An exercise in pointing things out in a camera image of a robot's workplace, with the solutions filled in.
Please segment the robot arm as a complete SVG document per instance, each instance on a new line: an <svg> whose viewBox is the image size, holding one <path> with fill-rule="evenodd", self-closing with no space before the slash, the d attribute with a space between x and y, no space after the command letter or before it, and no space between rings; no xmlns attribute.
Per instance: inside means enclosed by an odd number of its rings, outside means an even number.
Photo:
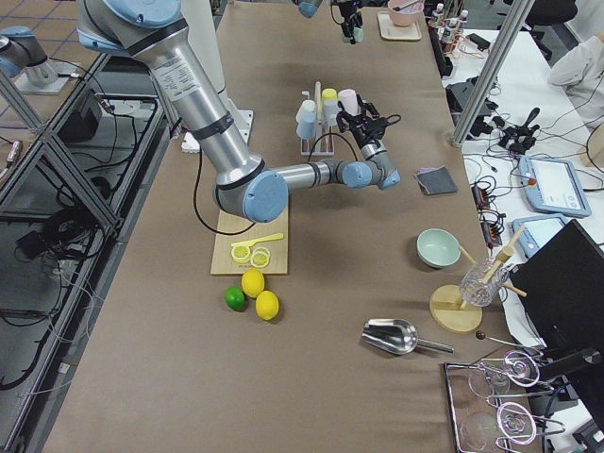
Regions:
<svg viewBox="0 0 604 453"><path fill-rule="evenodd" d="M322 0L298 0L293 1L300 14L308 19L312 18ZM344 42L350 44L361 43L363 40L363 20L361 16L361 1L327 1L331 19L338 25L342 32Z"/></svg>
<svg viewBox="0 0 604 453"><path fill-rule="evenodd" d="M194 54L178 1L80 1L80 43L100 53L143 63L216 170L213 198L219 208L255 223L275 220L289 192L329 183L387 190L400 181L382 138L391 118L347 89L326 104L327 120L352 133L363 159L323 159L268 168L247 147L235 120Z"/></svg>

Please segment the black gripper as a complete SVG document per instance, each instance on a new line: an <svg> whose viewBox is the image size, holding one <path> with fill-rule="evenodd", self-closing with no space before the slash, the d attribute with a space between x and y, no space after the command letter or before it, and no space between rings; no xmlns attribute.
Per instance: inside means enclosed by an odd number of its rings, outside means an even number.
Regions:
<svg viewBox="0 0 604 453"><path fill-rule="evenodd" d="M345 109L340 109L336 115L336 123L340 132L350 131L358 147L376 144L380 141L388 127L385 117L378 117L374 104L364 100L357 94L359 115L351 115Z"/></svg>
<svg viewBox="0 0 604 453"><path fill-rule="evenodd" d="M362 26L361 0L333 0L332 6L335 7L341 16L336 23L342 30L342 39L344 42L356 44L356 26Z"/></svg>

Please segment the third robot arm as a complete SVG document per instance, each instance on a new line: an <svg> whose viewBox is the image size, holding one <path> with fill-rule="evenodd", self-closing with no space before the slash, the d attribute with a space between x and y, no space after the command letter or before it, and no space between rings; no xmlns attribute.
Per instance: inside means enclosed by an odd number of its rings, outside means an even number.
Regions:
<svg viewBox="0 0 604 453"><path fill-rule="evenodd" d="M49 59L33 31L24 25L1 30L1 72L27 94L59 94L71 70Z"/></svg>

